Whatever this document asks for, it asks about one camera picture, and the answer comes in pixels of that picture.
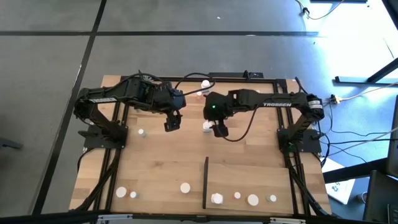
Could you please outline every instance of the white cable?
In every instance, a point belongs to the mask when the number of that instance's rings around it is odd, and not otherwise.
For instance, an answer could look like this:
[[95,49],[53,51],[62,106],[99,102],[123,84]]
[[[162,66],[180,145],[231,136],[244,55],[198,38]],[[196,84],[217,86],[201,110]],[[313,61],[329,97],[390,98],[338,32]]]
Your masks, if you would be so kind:
[[[295,1],[297,1],[297,2],[300,4],[301,10],[303,10],[303,8],[304,8],[303,3],[301,3],[300,0],[295,0]],[[329,15],[331,12],[333,12],[340,4],[343,3],[344,1],[345,1],[345,0],[341,0],[341,2],[339,2],[339,3],[337,4],[336,7],[334,7],[334,8],[331,9],[328,13],[326,13],[325,15],[323,15],[323,16],[321,16],[321,17],[319,17],[319,18],[312,18],[312,17],[310,16],[309,11],[305,11],[305,14],[307,15],[307,19],[312,19],[312,20],[322,19],[322,18],[324,18],[325,16]]]
[[369,90],[369,91],[366,91],[366,92],[364,92],[364,93],[361,93],[361,94],[358,94],[358,95],[355,95],[355,96],[351,96],[351,97],[348,97],[348,98],[340,98],[340,101],[343,101],[343,100],[350,100],[350,99],[353,99],[353,98],[362,96],[363,94],[367,94],[367,93],[370,93],[370,92],[376,91],[376,90],[381,90],[382,88],[387,88],[387,87],[393,86],[393,85],[395,85],[395,84],[398,84],[398,82],[391,83],[390,85],[386,85],[386,86],[383,86],[383,87],[380,87],[380,88],[377,88],[377,89],[374,89],[374,90]]
[[353,146],[347,147],[347,148],[345,148],[345,149],[342,149],[342,151],[345,151],[345,150],[347,150],[347,149],[351,149],[352,147],[360,146],[360,145],[362,145],[362,144],[365,144],[365,143],[374,141],[374,140],[379,139],[379,138],[381,138],[381,137],[383,137],[383,136],[385,136],[385,135],[387,135],[387,134],[390,134],[391,132],[393,132],[393,131],[395,131],[395,130],[397,130],[397,129],[398,129],[398,127],[394,128],[393,130],[391,130],[391,131],[389,131],[389,132],[387,132],[387,133],[384,133],[384,134],[382,134],[382,135],[380,135],[380,136],[378,136],[378,137],[376,137],[376,138],[374,138],[374,139],[370,139],[370,140],[367,140],[366,142],[361,142],[361,143],[355,144],[355,145],[353,145]]

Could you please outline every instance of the white cylinder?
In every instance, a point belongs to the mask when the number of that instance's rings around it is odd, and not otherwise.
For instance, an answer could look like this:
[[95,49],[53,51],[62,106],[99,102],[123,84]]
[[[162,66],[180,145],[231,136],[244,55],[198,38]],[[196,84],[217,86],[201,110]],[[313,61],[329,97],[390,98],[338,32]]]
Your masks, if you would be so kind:
[[234,194],[234,198],[236,198],[236,199],[239,199],[239,198],[241,198],[241,193],[239,193],[239,192],[235,192],[235,194]]
[[248,203],[251,206],[257,206],[259,204],[259,197],[257,197],[257,195],[254,195],[254,194],[249,195]]
[[217,205],[221,205],[224,201],[224,198],[221,194],[215,193],[211,195],[211,202]]
[[208,133],[211,132],[211,127],[214,125],[212,121],[203,122],[203,132]]
[[[201,83],[200,86],[201,86],[201,88],[209,87],[209,86],[210,86],[210,82],[209,82],[208,80],[204,80],[204,81]],[[211,89],[202,90],[202,93],[203,93],[204,95],[207,95],[207,94],[210,93],[210,91],[211,91]]]
[[116,196],[118,198],[123,198],[127,194],[127,189],[125,187],[120,187],[116,189]]
[[187,194],[189,191],[191,191],[191,185],[188,183],[182,183],[180,186],[180,190],[182,193]]
[[131,198],[138,198],[138,193],[137,192],[131,192],[130,193]]
[[269,202],[276,202],[277,197],[275,195],[270,195],[267,197],[267,201]]
[[143,129],[138,130],[138,134],[141,135],[141,137],[145,137],[147,135]]

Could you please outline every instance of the metal bar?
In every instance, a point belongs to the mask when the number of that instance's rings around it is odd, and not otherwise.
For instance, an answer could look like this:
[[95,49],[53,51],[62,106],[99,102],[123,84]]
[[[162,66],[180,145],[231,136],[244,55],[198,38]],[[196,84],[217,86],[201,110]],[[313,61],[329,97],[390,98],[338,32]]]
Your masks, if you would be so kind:
[[[272,88],[274,89],[274,93],[278,93],[278,86],[276,82],[272,84]],[[285,128],[284,117],[282,116],[281,108],[276,108],[276,113],[278,115],[279,129]]]
[[[276,81],[272,84],[272,87],[274,89],[274,93],[278,93],[278,85],[277,85]],[[282,129],[285,127],[284,126],[284,117],[282,116],[282,110],[280,108],[276,108],[276,112],[278,115],[279,129]],[[289,153],[283,152],[283,154],[284,154],[285,167],[288,167],[289,162],[287,160],[290,159]],[[293,213],[298,214],[299,208],[297,206],[297,198],[296,198],[296,193],[295,193],[295,189],[294,189],[294,181],[293,181],[290,171],[289,171],[289,180],[290,180],[290,191],[292,193]]]
[[[178,82],[182,79],[182,77],[159,77],[163,81],[169,81],[169,82]],[[245,78],[241,77],[236,77],[236,78],[218,78],[214,77],[216,79],[216,82],[220,83],[267,83],[267,84],[273,84],[275,82],[274,79],[266,79],[266,78],[251,78],[250,80],[247,80]],[[202,82],[203,80],[208,80],[209,78],[202,78],[202,77],[188,77],[184,79],[184,82]]]
[[[129,106],[124,105],[123,118],[122,118],[122,126],[123,127],[126,127],[127,116],[129,114],[129,108],[130,108]],[[115,155],[114,155],[114,157],[117,159],[116,160],[116,170],[112,174],[111,180],[109,181],[109,189],[108,189],[108,194],[107,194],[106,201],[105,201],[105,209],[106,210],[110,210],[111,209],[112,199],[113,199],[113,192],[114,192],[114,187],[115,187],[115,184],[116,184],[116,177],[118,175],[118,167],[119,167],[121,151],[122,151],[122,149],[116,149],[116,152],[115,152]]]
[[323,178],[325,179],[325,183],[329,184],[359,177],[366,177],[370,175],[372,170],[377,170],[383,174],[387,174],[386,164],[387,158],[378,159],[364,164],[358,164],[355,166],[324,172]]
[[[116,102],[114,104],[114,109],[113,109],[113,114],[112,114],[112,121],[117,121],[118,120],[119,108],[120,108],[120,102]],[[99,173],[99,178],[104,176],[106,168],[108,167],[108,164],[109,164],[109,155],[110,154],[111,154],[111,149],[109,149],[109,148],[105,149],[104,159],[102,161],[101,172]],[[93,210],[98,210],[100,208],[101,196],[102,196],[102,189],[100,190],[98,196],[94,200]]]
[[[281,85],[281,87],[282,87],[283,93],[287,93],[287,85],[284,83],[283,85]],[[287,120],[288,120],[289,126],[294,124],[292,110],[290,108],[286,108],[286,114],[287,114]],[[300,178],[300,180],[303,182],[303,184],[305,186],[304,168],[303,168],[303,165],[301,163],[301,157],[300,157],[300,153],[298,151],[298,148],[296,147],[296,149],[297,149],[297,152],[293,152],[294,161],[295,161],[295,163],[297,165],[296,169],[297,169],[298,177]],[[305,196],[305,194],[302,191],[301,191],[301,198],[302,198],[302,201],[303,201],[304,214],[310,215],[310,204],[308,202],[308,198]]]
[[398,78],[383,78],[377,83],[367,82],[366,77],[335,77],[335,83],[341,84],[365,84],[369,86],[385,86],[398,82]]
[[99,211],[73,211],[62,213],[48,213],[40,215],[24,215],[18,217],[0,218],[0,223],[40,223],[40,224],[67,224],[67,223],[87,223],[98,219],[98,215],[107,215],[109,212]]
[[[396,97],[396,104],[394,109],[394,117],[392,118],[392,128],[398,126],[398,96]],[[391,139],[398,139],[398,132],[393,131],[391,133]],[[393,140],[390,141],[390,145],[388,148],[388,156],[387,156],[387,164],[386,164],[386,172],[389,175],[393,175],[394,177],[398,177],[398,141]]]
[[207,175],[209,171],[209,157],[205,159],[205,170],[203,172],[203,199],[202,208],[206,209],[206,197],[207,197]]
[[388,63],[386,66],[384,66],[378,72],[376,72],[374,75],[369,77],[366,80],[366,82],[376,83],[377,81],[384,78],[386,75],[390,74],[397,68],[398,68],[398,58],[395,58],[392,62]]

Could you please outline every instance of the white bottle cap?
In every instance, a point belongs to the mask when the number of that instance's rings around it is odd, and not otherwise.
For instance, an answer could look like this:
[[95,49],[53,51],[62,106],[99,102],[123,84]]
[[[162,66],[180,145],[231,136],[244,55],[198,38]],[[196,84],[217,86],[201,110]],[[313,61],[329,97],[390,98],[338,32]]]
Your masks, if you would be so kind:
[[270,195],[267,197],[267,201],[269,202],[276,202],[276,196],[275,195]]
[[208,80],[204,80],[202,83],[201,83],[201,87],[202,88],[206,88],[206,87],[209,87],[210,86],[210,82],[208,81]]
[[256,206],[259,204],[259,197],[257,195],[251,194],[248,196],[248,203],[251,206]]
[[180,190],[182,193],[187,194],[189,191],[191,191],[191,185],[188,183],[182,183],[180,186]]
[[235,192],[234,197],[235,197],[236,199],[241,198],[241,193]]
[[203,131],[210,132],[212,125],[213,125],[213,122],[209,122],[209,121],[203,122]]
[[215,193],[211,195],[211,202],[221,205],[223,203],[223,196],[220,195],[219,193]]
[[116,190],[116,196],[118,198],[123,198],[127,194],[127,189],[125,187],[120,187]]
[[138,196],[137,192],[131,192],[130,193],[130,197],[131,198],[137,198],[137,196]]

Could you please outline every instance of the cable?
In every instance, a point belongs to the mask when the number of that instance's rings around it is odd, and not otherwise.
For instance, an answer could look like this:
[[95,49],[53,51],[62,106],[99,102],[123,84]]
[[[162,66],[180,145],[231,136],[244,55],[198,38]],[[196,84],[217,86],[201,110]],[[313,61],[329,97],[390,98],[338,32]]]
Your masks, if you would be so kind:
[[356,133],[356,132],[353,132],[353,131],[335,131],[335,130],[333,130],[333,108],[331,107],[331,99],[329,100],[329,108],[330,108],[330,129],[329,129],[329,131],[327,132],[327,133],[329,133],[330,131],[331,132],[333,132],[333,133],[338,133],[338,134],[348,134],[348,133],[350,133],[350,134],[356,134],[356,135],[358,135],[358,136],[362,136],[362,137],[367,137],[367,136],[369,136],[369,135],[371,135],[371,134],[385,134],[386,132],[375,132],[375,133],[367,133],[367,134],[358,134],[358,133]]
[[[280,98],[280,99],[285,99],[285,98],[286,98],[286,97],[284,97],[284,96],[283,96],[283,97],[277,97],[277,96],[274,96],[274,95],[275,95],[275,94],[273,94],[273,95],[270,96],[269,98],[265,99],[264,101],[266,101],[266,100],[271,100],[271,101],[273,102],[273,100],[274,100],[275,98]],[[244,134],[242,135],[242,137],[240,137],[239,139],[228,139],[227,137],[222,136],[223,139],[225,139],[225,140],[227,140],[227,141],[230,141],[230,142],[238,142],[238,141],[244,139],[244,137],[246,137],[246,135],[248,134],[248,132],[249,132],[249,130],[250,130],[250,127],[251,127],[251,124],[252,124],[252,122],[253,122],[254,115],[256,114],[256,111],[257,111],[257,109],[258,109],[261,105],[262,105],[262,104],[259,103],[259,104],[255,107],[255,109],[254,109],[254,111],[253,111],[253,114],[251,115],[248,128],[246,129],[246,131],[244,132]],[[216,126],[216,130],[217,130],[219,133],[221,133],[221,132],[220,132],[220,129],[219,129],[219,127],[218,127],[218,125],[215,125],[215,126]]]
[[191,75],[201,75],[201,76],[204,76],[204,77],[208,77],[208,78],[210,78],[211,81],[213,81],[213,83],[210,86],[208,86],[208,87],[201,88],[201,89],[198,89],[198,90],[193,90],[193,91],[190,91],[188,93],[184,93],[182,95],[175,95],[175,96],[187,96],[187,95],[192,94],[192,93],[197,93],[199,91],[208,90],[208,89],[212,88],[216,84],[216,80],[213,77],[211,77],[211,76],[209,76],[207,74],[204,74],[204,73],[193,72],[193,73],[189,73],[188,75],[185,75],[184,77],[182,77],[182,79],[180,81],[178,81],[178,83],[175,85],[174,88],[177,89],[177,87],[181,84],[181,82],[183,82],[184,79],[186,79],[187,77],[189,77]]
[[375,141],[375,140],[377,140],[377,139],[379,139],[379,138],[381,138],[381,137],[383,137],[383,136],[385,136],[385,135],[387,135],[387,134],[390,134],[391,132],[393,132],[393,131],[395,131],[395,130],[397,130],[397,129],[398,129],[398,127],[394,128],[394,129],[392,129],[391,131],[389,131],[389,132],[387,132],[387,133],[384,133],[384,134],[382,134],[382,135],[380,135],[380,136],[378,136],[378,137],[376,137],[376,138],[373,138],[373,139],[370,139],[370,140],[365,140],[365,142],[361,142],[361,143],[355,144],[355,145],[353,145],[353,146],[347,147],[347,148],[345,148],[345,149],[342,149],[340,152],[335,152],[333,155],[335,155],[335,154],[337,154],[337,153],[341,153],[342,151],[344,152],[344,151],[347,150],[347,149],[351,149],[351,148],[353,148],[353,147],[360,146],[360,145],[362,145],[362,144],[365,144],[365,143],[368,143],[368,142],[371,142],[371,141]]
[[88,148],[87,151],[85,151],[80,157],[79,160],[77,161],[77,172],[79,173],[79,169],[80,169],[80,162],[81,159],[89,152],[91,152],[94,148]]
[[[257,109],[258,109],[259,107],[260,107],[260,104],[258,104],[258,105],[256,106],[256,108],[254,109],[253,114],[251,115],[251,118],[250,118],[250,122],[249,122],[248,128],[246,129],[246,131],[244,132],[244,134],[242,135],[242,137],[240,137],[240,138],[238,138],[238,139],[228,139],[227,137],[222,136],[223,139],[225,139],[225,140],[227,140],[227,141],[229,141],[229,142],[238,142],[238,141],[244,139],[244,137],[246,137],[246,135],[248,134],[248,132],[249,132],[249,130],[250,130],[251,124],[252,124],[253,119],[254,119],[254,115],[256,114],[256,111],[257,111]],[[218,128],[218,125],[215,125],[215,126],[216,126],[217,131],[218,131],[219,133],[221,133],[221,132],[220,132],[220,129]]]
[[333,12],[333,11],[334,11],[341,3],[343,3],[345,0],[341,0],[341,2],[339,2],[339,3],[337,4],[336,7],[334,7],[334,8],[331,9],[328,13],[326,13],[325,15],[323,15],[323,16],[321,16],[321,17],[319,17],[319,18],[312,18],[312,17],[310,16],[310,11],[308,10],[308,8],[307,8],[307,7],[304,7],[304,5],[300,2],[300,0],[295,0],[295,1],[297,1],[297,2],[300,4],[300,8],[301,8],[302,12],[305,13],[305,14],[307,15],[307,19],[318,20],[318,19],[322,19],[322,18],[324,18],[325,16],[331,14],[331,12]]
[[[364,161],[364,162],[366,162],[362,157],[360,157],[360,156],[355,156],[355,155],[352,155],[352,154],[350,154],[350,153],[348,153],[348,152],[346,152],[346,151],[343,151],[343,149],[342,148],[340,148],[340,147],[337,147],[337,146],[334,146],[334,145],[330,145],[331,147],[335,147],[335,148],[337,148],[338,150],[340,150],[339,152],[344,152],[344,153],[346,153],[346,154],[348,154],[348,155],[350,155],[350,156],[353,156],[353,157],[357,157],[357,158],[360,158],[360,159],[362,159],[362,161]],[[337,154],[337,153],[339,153],[339,152],[335,152],[335,153],[331,153],[331,154],[329,154],[329,156],[333,156],[333,155],[335,155],[335,154]]]
[[340,101],[351,100],[351,99],[353,99],[353,98],[362,96],[362,95],[367,94],[367,93],[370,93],[370,92],[372,92],[372,91],[381,90],[382,88],[387,88],[387,87],[393,86],[393,85],[395,85],[395,84],[398,84],[398,82],[391,83],[390,85],[386,85],[386,86],[383,86],[383,87],[380,87],[380,88],[377,88],[377,89],[374,89],[374,90],[369,90],[369,91],[366,91],[366,92],[364,92],[364,93],[360,93],[360,94],[358,94],[358,95],[351,96],[351,97],[348,97],[348,98],[340,98],[339,100],[340,100]]

